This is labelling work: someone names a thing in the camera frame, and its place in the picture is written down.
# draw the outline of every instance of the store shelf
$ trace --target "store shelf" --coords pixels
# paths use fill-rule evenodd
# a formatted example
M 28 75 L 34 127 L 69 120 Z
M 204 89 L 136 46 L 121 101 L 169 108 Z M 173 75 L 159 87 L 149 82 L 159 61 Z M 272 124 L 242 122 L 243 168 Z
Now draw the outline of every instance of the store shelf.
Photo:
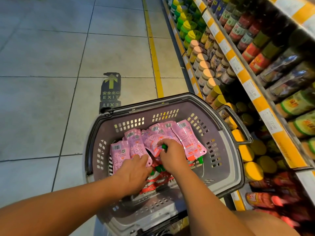
M 303 170 L 297 171 L 296 175 L 307 192 L 311 202 L 315 206 L 315 171 Z
M 315 39 L 315 0 L 269 0 Z
M 168 5 L 167 5 L 167 2 L 166 0 L 162 0 L 163 2 L 163 5 L 164 5 L 164 9 L 166 11 L 166 14 L 167 14 L 167 18 L 169 20 L 169 23 L 171 24 L 171 27 L 172 27 L 172 30 L 173 30 L 173 33 L 174 33 L 174 36 L 175 36 L 175 39 L 176 39 L 176 43 L 178 45 L 178 48 L 179 48 L 179 51 L 180 51 L 180 54 L 181 56 L 183 57 L 183 60 L 184 60 L 184 63 L 185 63 L 185 67 L 187 69 L 187 72 L 188 72 L 188 75 L 189 75 L 189 79 L 190 79 L 190 82 L 191 82 L 191 85 L 194 89 L 194 92 L 195 94 L 204 99 L 203 95 L 202 95 L 202 92 L 199 88 L 199 84 L 198 84 L 198 81 L 197 81 L 197 78 L 195 77 L 195 73 L 193 71 L 193 68 L 189 62 L 189 59 L 186 55 L 186 51 L 185 51 L 185 48 L 184 48 L 184 44 L 182 42 L 182 40 L 180 39 L 179 37 L 179 33 L 177 31 L 177 28 L 176 28 L 176 24 L 174 22 L 174 19 L 173 19 L 173 16 L 171 15 L 169 9 L 168 9 Z
M 252 210 L 253 207 L 246 201 L 246 193 L 252 192 L 250 185 L 245 183 L 244 187 L 231 193 L 237 211 Z
M 277 113 L 275 104 L 269 99 L 266 90 L 257 81 L 256 75 L 245 62 L 226 31 L 224 31 L 218 20 L 213 17 L 209 7 L 206 6 L 207 2 L 205 0 L 194 1 L 202 12 L 203 19 L 242 83 L 260 117 L 269 129 L 289 167 L 311 167 L 315 169 L 313 160 L 304 153 L 300 141 L 290 131 L 286 120 Z

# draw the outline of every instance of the yellow floor line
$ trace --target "yellow floor line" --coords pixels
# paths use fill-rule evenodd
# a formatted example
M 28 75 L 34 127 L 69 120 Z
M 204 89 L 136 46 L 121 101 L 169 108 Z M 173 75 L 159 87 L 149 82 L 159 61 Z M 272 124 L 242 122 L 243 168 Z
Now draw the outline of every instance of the yellow floor line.
M 147 8 L 146 0 L 142 0 L 142 3 L 144 7 L 144 17 L 146 20 L 146 26 L 147 26 L 147 32 L 148 32 L 149 48 L 150 48 L 151 57 L 152 57 L 155 86 L 157 88 L 158 98 L 162 98 L 164 97 L 164 93 L 163 93 L 163 87 L 162 87 L 162 81 L 161 81 L 161 74 L 160 74 L 160 68 L 158 66 L 157 53 L 155 51 L 154 38 L 153 38 L 152 30 L 151 30 L 149 12 L 147 11 L 148 8 Z

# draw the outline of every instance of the basket handle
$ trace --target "basket handle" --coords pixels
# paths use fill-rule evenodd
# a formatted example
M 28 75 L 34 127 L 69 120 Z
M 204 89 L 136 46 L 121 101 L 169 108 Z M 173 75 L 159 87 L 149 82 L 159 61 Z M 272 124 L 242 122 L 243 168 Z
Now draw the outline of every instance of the basket handle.
M 237 124 L 238 128 L 241 130 L 242 134 L 245 137 L 245 141 L 243 142 L 237 142 L 236 143 L 243 145 L 243 144 L 250 144 L 253 142 L 253 138 L 250 135 L 250 132 L 247 130 L 246 126 L 244 125 L 244 123 L 242 122 L 242 120 L 239 118 L 238 115 L 236 115 L 236 113 L 228 106 L 228 105 L 223 105 L 222 107 L 220 107 L 217 111 L 220 112 L 222 110 L 225 110 L 228 112 L 228 114 L 231 116 L 231 118 L 235 121 L 235 123 Z

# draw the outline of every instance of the person's right arm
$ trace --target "person's right arm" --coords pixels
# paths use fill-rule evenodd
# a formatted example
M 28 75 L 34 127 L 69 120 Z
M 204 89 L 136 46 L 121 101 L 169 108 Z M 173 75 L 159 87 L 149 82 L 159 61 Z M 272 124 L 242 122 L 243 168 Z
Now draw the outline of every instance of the person's right arm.
M 160 157 L 185 199 L 192 235 L 254 236 L 238 218 L 213 194 L 190 169 L 183 147 L 173 139 L 163 139 L 168 146 Z

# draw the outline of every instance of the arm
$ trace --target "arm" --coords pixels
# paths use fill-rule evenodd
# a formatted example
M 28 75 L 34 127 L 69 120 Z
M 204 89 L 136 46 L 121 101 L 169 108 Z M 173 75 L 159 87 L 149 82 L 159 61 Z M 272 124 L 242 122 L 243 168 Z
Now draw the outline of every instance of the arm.
M 152 168 L 148 155 L 125 160 L 110 177 L 25 199 L 0 209 L 0 235 L 69 235 L 102 207 L 137 194 Z
M 160 157 L 184 196 L 191 234 L 254 236 L 190 169 L 183 147 L 171 139 L 161 140 L 162 144 L 168 149 Z

